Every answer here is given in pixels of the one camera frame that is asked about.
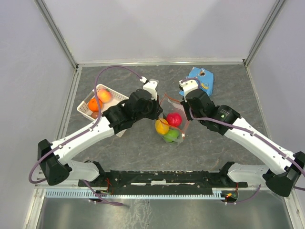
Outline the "red apple toy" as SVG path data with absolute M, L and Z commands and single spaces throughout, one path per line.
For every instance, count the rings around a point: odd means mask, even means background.
M 166 116 L 166 121 L 171 126 L 179 127 L 182 123 L 182 117 L 178 112 L 172 112 Z

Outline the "green watermelon toy ball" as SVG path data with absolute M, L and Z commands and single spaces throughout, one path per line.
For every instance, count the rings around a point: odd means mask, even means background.
M 175 142 L 176 139 L 178 139 L 179 137 L 179 131 L 176 130 L 176 129 L 170 129 L 164 136 L 163 136 L 163 139 L 166 141 L 166 142 Z

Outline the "white perforated plastic basket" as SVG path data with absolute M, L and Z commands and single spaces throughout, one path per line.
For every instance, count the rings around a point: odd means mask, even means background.
M 128 120 L 128 117 L 124 114 L 123 102 L 127 100 L 128 97 L 103 84 L 99 84 L 78 105 L 77 111 L 91 120 L 90 130 L 93 127 L 97 127 L 101 119 L 105 117 L 110 122 L 109 126 L 114 128 L 115 135 L 122 137 L 126 128 L 120 127 L 120 125 Z

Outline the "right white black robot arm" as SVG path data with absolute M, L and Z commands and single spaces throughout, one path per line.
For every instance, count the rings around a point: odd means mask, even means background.
M 243 146 L 264 165 L 233 163 L 219 174 L 219 182 L 229 187 L 234 182 L 265 184 L 271 191 L 288 197 L 305 174 L 305 154 L 293 153 L 277 145 L 253 128 L 241 115 L 227 105 L 215 105 L 201 89 L 183 93 L 181 105 L 189 121 L 196 120 L 208 130 L 217 132 Z

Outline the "yellow lemon toy fruit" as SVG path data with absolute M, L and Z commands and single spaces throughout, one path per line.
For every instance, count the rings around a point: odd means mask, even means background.
M 163 118 L 158 119 L 155 122 L 155 129 L 156 129 L 157 133 L 159 133 L 161 135 L 167 134 L 169 131 L 168 122 Z

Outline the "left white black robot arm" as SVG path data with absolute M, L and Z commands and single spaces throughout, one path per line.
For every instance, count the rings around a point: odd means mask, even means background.
M 100 118 L 72 133 L 49 142 L 38 143 L 38 163 L 48 185 L 54 186 L 65 180 L 90 181 L 95 186 L 105 182 L 102 167 L 96 162 L 84 163 L 73 158 L 95 143 L 129 129 L 144 118 L 156 120 L 162 112 L 155 89 L 138 89 L 127 100 L 109 107 Z

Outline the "clear zip bag orange zipper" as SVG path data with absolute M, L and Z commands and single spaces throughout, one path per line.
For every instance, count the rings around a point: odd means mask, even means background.
M 176 99 L 164 94 L 160 100 L 163 112 L 155 121 L 156 133 L 169 144 L 182 143 L 186 137 L 189 121 L 183 106 Z

